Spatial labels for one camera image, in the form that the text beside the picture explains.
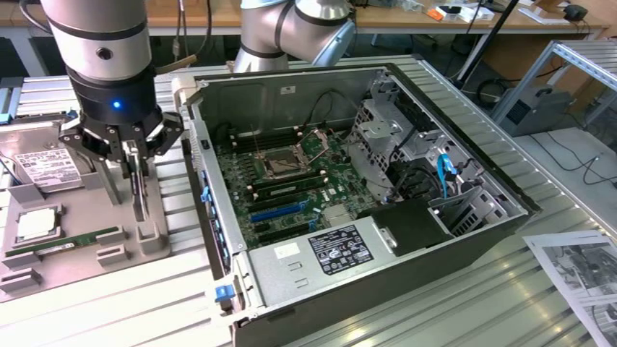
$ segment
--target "blue pcie slot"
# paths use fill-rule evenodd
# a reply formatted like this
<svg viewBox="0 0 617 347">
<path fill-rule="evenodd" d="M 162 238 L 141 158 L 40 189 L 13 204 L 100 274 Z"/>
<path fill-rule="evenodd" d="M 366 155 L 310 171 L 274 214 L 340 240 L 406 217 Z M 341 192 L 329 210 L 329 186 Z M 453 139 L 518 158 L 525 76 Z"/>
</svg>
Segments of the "blue pcie slot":
<svg viewBox="0 0 617 347">
<path fill-rule="evenodd" d="M 250 216 L 250 223 L 257 223 L 262 220 L 281 217 L 282 215 L 290 215 L 292 213 L 300 212 L 304 208 L 305 208 L 305 202 L 302 201 L 296 205 L 281 207 L 281 208 L 277 208 L 276 210 L 266 211 L 262 213 L 257 213 L 256 215 Z"/>
</svg>

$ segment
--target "cable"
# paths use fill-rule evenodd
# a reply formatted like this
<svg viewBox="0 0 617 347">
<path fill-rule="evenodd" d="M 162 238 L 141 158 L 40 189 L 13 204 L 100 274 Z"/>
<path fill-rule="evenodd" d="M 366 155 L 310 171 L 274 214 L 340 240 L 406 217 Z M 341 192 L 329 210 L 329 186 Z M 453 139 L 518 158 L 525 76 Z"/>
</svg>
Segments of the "cable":
<svg viewBox="0 0 617 347">
<path fill-rule="evenodd" d="M 553 74 L 554 72 L 557 72 L 562 68 L 564 68 L 564 64 L 561 64 L 558 67 L 556 67 L 550 71 L 545 72 L 544 74 L 538 74 L 534 78 L 548 76 L 548 75 Z M 508 86 L 505 85 L 505 82 L 518 82 L 521 80 L 522 80 L 522 78 L 517 78 L 517 79 L 513 79 L 513 80 L 508 80 L 505 78 L 494 78 L 494 79 L 490 79 L 490 80 L 484 80 L 478 84 L 478 87 L 476 88 L 476 97 L 478 99 L 480 106 L 484 107 L 484 108 L 492 108 L 496 105 L 494 102 L 485 101 L 482 99 L 482 94 L 484 94 L 482 91 L 489 85 L 496 85 L 497 87 L 500 87 L 500 89 L 501 89 L 500 94 L 502 95 L 505 93 L 505 91 L 508 90 Z"/>
<path fill-rule="evenodd" d="M 472 26 L 473 26 L 473 23 L 474 23 L 474 21 L 476 21 L 476 17 L 477 17 L 478 12 L 480 12 L 480 7 L 482 7 L 482 1 L 481 1 L 481 0 L 478 1 L 478 6 L 477 6 L 477 8 L 476 8 L 476 13 L 473 14 L 473 18 L 472 18 L 472 21 L 469 22 L 469 26 L 466 27 L 465 35 L 468 35 L 468 34 L 469 34 L 469 31 L 472 30 Z M 456 53 L 461 54 L 461 53 L 454 49 L 454 40 L 452 40 L 450 49 L 452 49 Z M 450 60 L 448 60 L 448 64 L 445 65 L 445 70 L 444 70 L 444 74 L 442 74 L 444 76 L 448 74 L 448 70 L 450 69 L 450 65 L 452 65 L 452 61 L 453 61 L 453 60 L 454 60 L 454 54 L 450 55 Z"/>
<path fill-rule="evenodd" d="M 425 175 L 425 177 L 429 178 L 430 184 L 433 185 L 433 188 L 437 190 L 438 196 L 442 194 L 442 190 L 440 188 L 440 184 L 437 179 L 434 178 L 433 174 L 425 169 L 425 168 L 409 168 L 410 171 L 417 171 Z"/>
<path fill-rule="evenodd" d="M 553 142 L 561 147 L 564 148 L 568 152 L 572 153 L 572 155 L 574 156 L 574 158 L 577 159 L 578 163 L 581 164 L 577 168 L 573 168 L 573 169 L 568 169 L 568 168 L 564 168 L 564 166 L 561 165 L 561 163 L 557 161 L 557 159 L 553 157 L 553 155 L 550 154 L 550 152 L 544 148 L 544 146 L 540 144 L 538 140 L 532 136 L 532 139 L 540 144 L 540 147 L 542 147 L 544 151 L 546 151 L 546 153 L 549 154 L 550 158 L 556 161 L 557 165 L 561 167 L 562 170 L 565 171 L 574 171 L 577 170 L 578 168 L 582 168 L 585 167 L 585 172 L 584 172 L 584 175 L 582 175 L 582 182 L 588 185 L 588 186 L 593 186 L 594 184 L 598 184 L 598 183 L 602 183 L 602 182 L 606 182 L 606 181 L 610 181 L 613 179 L 617 179 L 617 176 L 613 176 L 613 177 L 604 177 L 601 174 L 598 174 L 592 167 L 594 161 L 600 158 L 598 155 L 596 155 L 590 160 L 588 161 L 582 161 L 581 158 L 578 157 L 578 154 L 572 150 L 569 149 L 565 144 L 562 144 L 560 141 L 557 141 L 557 139 L 550 135 L 549 132 L 546 132 L 546 134 L 549 135 L 550 139 L 553 140 Z M 589 182 L 588 181 L 588 174 L 589 172 L 593 172 L 594 175 L 600 178 L 600 181 L 596 181 L 596 182 Z"/>
<path fill-rule="evenodd" d="M 585 167 L 588 168 L 588 164 L 596 160 L 596 158 L 592 158 L 590 160 L 588 160 L 586 163 L 581 163 L 576 168 L 566 168 L 561 163 L 560 161 L 557 160 L 557 158 L 553 156 L 553 154 L 549 152 L 549 150 L 546 150 L 546 147 L 544 147 L 544 145 L 540 143 L 538 139 L 536 139 L 536 137 L 532 135 L 529 135 L 529 137 L 536 141 L 536 143 L 538 144 L 538 146 L 544 149 L 544 151 L 546 152 L 546 154 L 549 155 L 549 157 L 553 159 L 553 161 L 557 163 L 557 165 L 561 167 L 562 170 L 565 171 L 576 171 L 578 170 L 580 168 Z"/>
<path fill-rule="evenodd" d="M 189 56 L 189 41 L 186 34 L 186 10 L 182 9 L 182 26 L 184 26 L 184 56 Z"/>
<path fill-rule="evenodd" d="M 301 124 L 301 128 L 302 128 L 302 129 L 304 129 L 304 128 L 309 125 L 309 123 L 310 123 L 312 115 L 313 115 L 313 113 L 316 112 L 318 102 L 321 101 L 322 97 L 324 97 L 326 94 L 330 94 L 330 93 L 334 93 L 334 94 L 337 94 L 340 97 L 342 97 L 342 98 L 349 102 L 349 104 L 354 107 L 354 110 L 358 109 L 358 106 L 356 105 L 354 101 L 350 100 L 350 98 L 349 98 L 342 92 L 340 92 L 338 90 L 336 90 L 336 89 L 333 89 L 333 88 L 329 88 L 329 89 L 326 89 L 326 90 L 322 91 L 322 93 L 321 93 L 321 94 L 318 95 L 318 97 L 317 97 L 316 103 L 313 103 L 313 105 L 312 105 L 310 112 L 308 113 L 306 120 L 305 120 L 304 123 Z M 329 96 L 329 97 L 330 97 L 329 110 L 328 110 L 325 116 L 322 117 L 322 121 L 326 120 L 326 117 L 328 117 L 329 112 L 332 111 L 332 107 L 333 107 L 333 100 L 334 100 L 334 99 L 333 99 L 332 96 Z"/>
<path fill-rule="evenodd" d="M 582 174 L 582 183 L 585 183 L 588 186 L 593 186 L 594 184 L 598 184 L 598 183 L 604 183 L 606 181 L 610 181 L 610 183 L 614 183 L 612 180 L 613 179 L 617 179 L 617 176 L 613 176 L 613 177 L 604 177 L 601 176 L 596 171 L 593 171 L 590 169 L 590 166 L 594 165 L 594 161 L 598 159 L 600 157 L 596 157 L 593 162 L 589 164 L 588 168 L 585 169 L 585 173 Z M 588 182 L 588 173 L 593 172 L 600 178 L 601 180 L 600 181 L 596 181 L 596 182 Z"/>
<path fill-rule="evenodd" d="M 31 3 L 32 0 L 19 0 L 19 9 L 21 10 L 21 14 L 23 16 L 27 18 L 28 22 L 35 26 L 37 27 L 39 29 L 41 29 L 45 33 L 48 33 L 49 35 L 53 35 L 51 33 L 51 28 L 43 24 L 41 22 L 39 22 L 36 20 L 35 17 L 32 17 L 32 15 L 29 14 L 29 11 L 28 11 L 28 5 Z"/>
<path fill-rule="evenodd" d="M 590 34 L 590 25 L 586 20 L 582 20 L 582 23 L 588 26 L 588 33 L 585 35 Z"/>
<path fill-rule="evenodd" d="M 476 21 L 476 17 L 480 12 L 480 7 L 482 7 L 482 1 L 478 1 L 478 6 L 476 8 L 476 13 L 473 14 L 472 22 L 469 22 L 469 26 L 466 27 L 465 35 L 469 34 L 469 31 L 472 30 L 473 22 Z"/>
<path fill-rule="evenodd" d="M 210 0 L 205 0 L 205 9 L 206 9 L 206 12 L 208 12 L 208 28 L 205 30 L 205 36 L 204 36 L 204 40 L 201 41 L 201 45 L 200 45 L 200 48 L 197 49 L 197 52 L 194 53 L 196 56 L 200 55 L 201 51 L 204 51 L 204 49 L 206 48 L 208 46 L 208 49 L 205 50 L 205 55 L 208 56 L 208 52 L 210 50 L 210 37 L 212 37 L 212 5 L 210 5 Z"/>
<path fill-rule="evenodd" d="M 181 20 L 182 20 L 182 10 L 180 6 L 180 1 L 177 0 L 177 18 L 176 18 L 176 37 L 173 38 L 172 42 L 172 54 L 173 54 L 173 61 L 177 61 L 180 57 L 180 26 L 181 26 Z"/>
<path fill-rule="evenodd" d="M 17 168 L 16 162 L 11 158 L 8 158 L 5 156 L 3 156 L 3 158 L 12 161 L 13 166 Z M 12 177 L 12 179 L 15 180 L 17 185 L 20 186 L 21 185 L 21 180 L 17 179 L 17 169 L 16 169 L 16 172 L 13 173 L 13 172 L 11 172 L 9 167 L 7 166 L 4 160 L 0 160 L 0 163 L 1 163 L 1 166 L 4 167 L 4 169 L 7 170 L 7 172 L 9 173 L 9 176 Z"/>
<path fill-rule="evenodd" d="M 473 92 L 473 91 L 470 91 L 470 90 L 461 90 L 461 92 L 476 95 L 476 92 Z M 494 99 L 501 98 L 498 95 L 493 95 L 493 94 L 482 93 L 482 95 L 484 95 L 484 96 L 488 96 L 489 98 L 494 98 Z"/>
<path fill-rule="evenodd" d="M 402 146 L 406 144 L 406 142 L 409 141 L 409 139 L 412 138 L 413 136 L 413 130 L 410 130 L 406 135 L 405 135 L 405 138 L 402 139 L 401 143 L 397 144 L 394 146 L 394 148 L 392 149 L 392 152 L 389 153 L 389 157 L 388 157 L 388 167 L 389 167 L 389 164 L 392 162 L 392 157 L 394 156 L 394 153 L 398 152 L 398 150 L 402 148 Z"/>
</svg>

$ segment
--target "green circuit board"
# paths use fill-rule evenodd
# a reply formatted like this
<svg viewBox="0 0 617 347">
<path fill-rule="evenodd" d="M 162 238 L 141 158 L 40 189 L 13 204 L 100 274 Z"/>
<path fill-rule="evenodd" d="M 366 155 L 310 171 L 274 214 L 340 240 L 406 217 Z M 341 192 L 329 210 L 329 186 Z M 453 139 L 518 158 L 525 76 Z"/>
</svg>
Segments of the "green circuit board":
<svg viewBox="0 0 617 347">
<path fill-rule="evenodd" d="M 257 152 L 240 154 L 230 149 L 217 147 L 218 165 L 228 183 L 229 197 L 249 249 L 330 227 L 329 222 L 322 217 L 322 211 L 328 207 L 344 205 L 352 220 L 354 220 L 361 211 L 377 205 L 361 176 L 349 160 L 345 160 L 346 153 L 342 149 L 346 149 L 346 145 L 344 141 L 334 135 L 329 135 L 326 141 L 329 149 L 301 168 L 289 154 L 290 146 L 261 150 L 260 155 Z M 322 148 L 322 141 L 317 136 L 310 136 L 301 142 L 301 149 L 306 158 L 314 158 Z M 274 164 L 270 164 L 264 158 L 274 158 Z M 322 175 L 313 174 L 310 176 L 310 173 L 322 171 L 325 171 Z M 273 187 L 257 190 L 258 197 L 254 198 L 253 192 L 256 191 L 250 192 L 246 187 L 252 184 L 269 184 L 277 180 L 277 177 L 272 177 L 276 174 L 286 181 Z M 278 201 L 270 197 L 270 194 L 281 194 L 286 201 L 293 201 L 280 206 L 254 210 L 254 205 L 262 202 L 260 199 L 265 198 L 265 203 Z M 250 221 L 252 215 L 276 211 L 297 204 L 301 204 L 302 209 L 296 213 L 264 221 Z M 289 231 L 294 228 L 301 229 L 301 231 L 277 235 L 277 231 Z"/>
</svg>

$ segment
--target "white sticker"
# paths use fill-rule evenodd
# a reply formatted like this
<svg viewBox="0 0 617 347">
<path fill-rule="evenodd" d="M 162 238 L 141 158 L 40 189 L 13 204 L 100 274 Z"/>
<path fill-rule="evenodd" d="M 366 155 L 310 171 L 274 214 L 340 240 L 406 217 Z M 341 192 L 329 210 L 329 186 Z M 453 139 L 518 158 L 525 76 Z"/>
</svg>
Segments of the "white sticker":
<svg viewBox="0 0 617 347">
<path fill-rule="evenodd" d="M 277 255 L 277 259 L 286 258 L 297 253 L 300 253 L 298 244 L 294 242 L 290 244 L 285 244 L 273 249 L 273 253 Z"/>
<path fill-rule="evenodd" d="M 16 161 L 37 187 L 79 181 L 79 170 L 67 148 L 16 155 Z"/>
<path fill-rule="evenodd" d="M 67 249 L 71 249 L 71 248 L 75 248 L 75 244 L 72 242 L 68 242 L 67 244 L 61 244 L 59 246 L 53 246 L 51 248 L 45 248 L 45 249 L 41 249 L 40 251 L 36 251 L 36 255 L 45 255 L 45 254 L 49 254 L 49 253 L 56 253 L 56 252 L 61 252 Z"/>
<path fill-rule="evenodd" d="M 289 87 L 281 88 L 281 95 L 296 93 L 296 86 L 290 85 Z"/>
<path fill-rule="evenodd" d="M 294 190 L 296 190 L 296 186 L 292 186 L 292 187 L 288 187 L 288 188 L 273 190 L 270 192 L 270 195 L 277 195 L 277 194 L 282 194 L 282 193 L 286 193 L 286 192 L 293 192 Z"/>
</svg>

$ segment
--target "open computer tower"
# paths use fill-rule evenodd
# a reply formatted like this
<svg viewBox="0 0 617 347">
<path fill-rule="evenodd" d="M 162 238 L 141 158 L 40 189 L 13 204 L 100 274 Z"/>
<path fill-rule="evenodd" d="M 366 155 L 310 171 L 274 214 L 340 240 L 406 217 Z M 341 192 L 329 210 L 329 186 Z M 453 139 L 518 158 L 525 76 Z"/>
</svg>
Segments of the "open computer tower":
<svg viewBox="0 0 617 347">
<path fill-rule="evenodd" d="M 237 346 L 453 273 L 538 211 L 394 65 L 196 80 L 184 148 Z"/>
</svg>

